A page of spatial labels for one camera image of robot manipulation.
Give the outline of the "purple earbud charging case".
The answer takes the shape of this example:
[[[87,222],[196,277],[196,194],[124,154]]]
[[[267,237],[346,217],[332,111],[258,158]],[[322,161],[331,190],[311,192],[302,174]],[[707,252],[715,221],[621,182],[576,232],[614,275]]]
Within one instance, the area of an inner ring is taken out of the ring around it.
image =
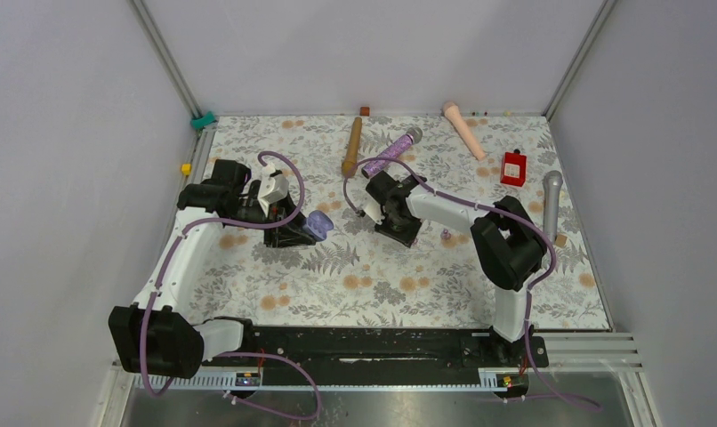
[[[326,213],[315,210],[306,217],[304,229],[318,242],[324,241],[328,233],[334,229],[333,221]]]

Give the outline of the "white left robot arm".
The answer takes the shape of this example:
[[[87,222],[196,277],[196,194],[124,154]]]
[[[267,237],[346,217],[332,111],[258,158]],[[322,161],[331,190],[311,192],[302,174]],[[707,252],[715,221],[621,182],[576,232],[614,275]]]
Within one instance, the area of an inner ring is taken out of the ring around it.
[[[262,231],[268,248],[314,246],[334,227],[324,213],[302,212],[273,165],[254,178],[246,165],[216,161],[209,178],[181,191],[171,236],[146,285],[130,305],[110,312],[109,331],[126,372],[189,379],[222,354],[238,366],[254,360],[252,320],[191,321],[188,313],[207,253],[232,226]]]

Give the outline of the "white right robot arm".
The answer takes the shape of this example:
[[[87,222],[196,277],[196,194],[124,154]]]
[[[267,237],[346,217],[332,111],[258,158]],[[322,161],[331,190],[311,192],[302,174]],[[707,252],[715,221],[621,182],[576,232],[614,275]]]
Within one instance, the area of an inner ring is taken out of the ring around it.
[[[542,267],[552,242],[538,229],[521,202],[503,197],[492,206],[479,205],[424,187],[425,180],[410,175],[403,181],[381,172],[371,178],[366,192],[371,202],[363,213],[375,221],[375,231],[410,247],[423,222],[430,221],[468,235],[481,270],[495,285],[493,358],[512,367],[527,354],[526,281]]]

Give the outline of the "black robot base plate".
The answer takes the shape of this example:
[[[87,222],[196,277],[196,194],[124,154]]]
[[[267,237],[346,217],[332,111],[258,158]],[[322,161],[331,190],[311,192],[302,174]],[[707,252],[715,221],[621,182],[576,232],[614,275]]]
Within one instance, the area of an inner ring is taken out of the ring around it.
[[[254,357],[216,357],[210,367],[251,367],[266,386],[306,380],[321,387],[479,386],[481,372],[525,374],[545,368],[544,338],[528,334],[507,342],[493,329],[255,326],[242,349]]]

